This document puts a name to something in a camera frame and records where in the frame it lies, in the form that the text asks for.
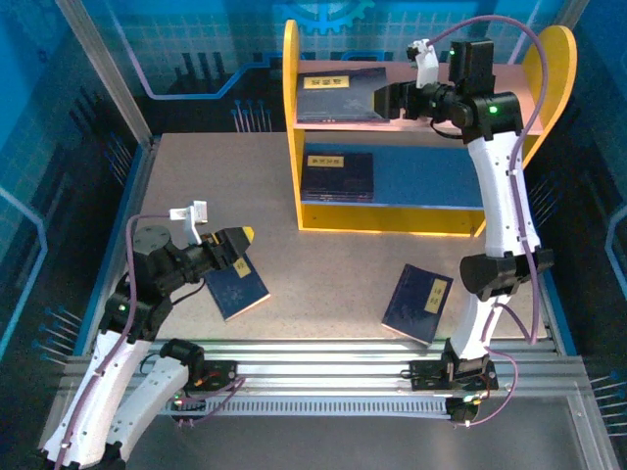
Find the yellow pink blue bookshelf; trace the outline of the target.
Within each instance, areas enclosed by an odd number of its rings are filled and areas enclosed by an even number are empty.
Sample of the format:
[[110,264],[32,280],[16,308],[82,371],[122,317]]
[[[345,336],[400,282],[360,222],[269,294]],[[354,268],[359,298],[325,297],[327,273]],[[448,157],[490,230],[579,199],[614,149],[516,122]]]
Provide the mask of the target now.
[[[549,85],[534,127],[522,147],[529,166],[564,112],[572,93],[578,62],[573,32],[563,25],[540,33],[547,59]],[[283,39],[283,102],[297,224],[320,232],[407,232],[417,235],[478,237],[485,229],[479,183],[467,151],[437,136],[427,123],[297,123],[297,78],[304,71],[385,67],[388,77],[407,80],[410,66],[401,63],[310,61],[300,59],[298,24],[288,20]],[[530,117],[541,88],[540,58],[530,46],[521,66],[496,65],[497,90],[519,96],[524,120]],[[301,196],[305,153],[316,156],[341,151],[372,153],[373,201],[314,201]]]

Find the navy book Mengxi Bitan label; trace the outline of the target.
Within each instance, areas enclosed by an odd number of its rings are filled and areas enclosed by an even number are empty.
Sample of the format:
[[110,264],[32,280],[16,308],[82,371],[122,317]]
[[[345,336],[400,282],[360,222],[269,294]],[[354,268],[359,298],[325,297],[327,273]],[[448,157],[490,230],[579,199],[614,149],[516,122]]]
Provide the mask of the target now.
[[356,194],[374,192],[371,153],[307,153],[301,189],[308,194]]

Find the navy book Caigentan label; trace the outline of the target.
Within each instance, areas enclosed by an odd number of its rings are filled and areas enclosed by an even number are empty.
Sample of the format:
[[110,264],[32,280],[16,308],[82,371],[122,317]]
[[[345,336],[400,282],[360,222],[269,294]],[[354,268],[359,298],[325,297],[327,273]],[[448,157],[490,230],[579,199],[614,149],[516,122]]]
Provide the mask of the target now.
[[374,93],[387,85],[384,68],[300,73],[296,121],[387,122],[375,111]]

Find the aluminium frame post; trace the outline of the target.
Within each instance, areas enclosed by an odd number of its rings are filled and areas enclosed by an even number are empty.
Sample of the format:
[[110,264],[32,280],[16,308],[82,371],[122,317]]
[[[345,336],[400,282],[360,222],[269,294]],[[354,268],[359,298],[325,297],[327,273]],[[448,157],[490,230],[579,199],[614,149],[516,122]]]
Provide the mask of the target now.
[[54,1],[137,143],[144,149],[150,149],[153,144],[153,133],[82,1]]

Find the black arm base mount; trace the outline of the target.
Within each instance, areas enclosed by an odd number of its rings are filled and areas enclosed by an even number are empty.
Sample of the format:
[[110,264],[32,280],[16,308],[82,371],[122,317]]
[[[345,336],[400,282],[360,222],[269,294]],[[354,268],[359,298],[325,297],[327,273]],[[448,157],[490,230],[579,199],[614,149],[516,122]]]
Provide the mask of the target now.
[[244,382],[236,361],[206,360],[201,377],[176,392],[166,412],[178,428],[193,428],[225,410]]
[[452,392],[452,397],[445,398],[445,410],[453,423],[463,425],[476,418],[481,402],[500,387],[494,362],[487,355],[460,361],[449,357],[415,360],[402,376],[414,392]]

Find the navy book Shijing label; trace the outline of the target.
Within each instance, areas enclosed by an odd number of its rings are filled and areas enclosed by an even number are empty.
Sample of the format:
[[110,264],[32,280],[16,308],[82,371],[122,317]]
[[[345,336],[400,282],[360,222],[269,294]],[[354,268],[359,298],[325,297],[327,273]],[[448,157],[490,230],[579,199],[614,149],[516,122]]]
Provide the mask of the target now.
[[430,346],[454,280],[406,263],[381,325]]

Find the aluminium frame rail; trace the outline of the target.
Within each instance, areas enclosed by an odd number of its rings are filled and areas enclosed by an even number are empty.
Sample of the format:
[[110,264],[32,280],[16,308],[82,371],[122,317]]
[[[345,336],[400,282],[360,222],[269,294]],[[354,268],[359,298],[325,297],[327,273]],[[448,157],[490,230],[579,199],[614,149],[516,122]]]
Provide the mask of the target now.
[[[440,357],[443,342],[426,348],[411,340],[259,340],[203,341],[210,360],[235,360],[246,379],[246,396],[408,396],[401,377],[413,360]],[[497,340],[492,359],[498,396],[515,387],[518,398],[568,397],[591,390],[579,356],[558,353],[544,340]]]

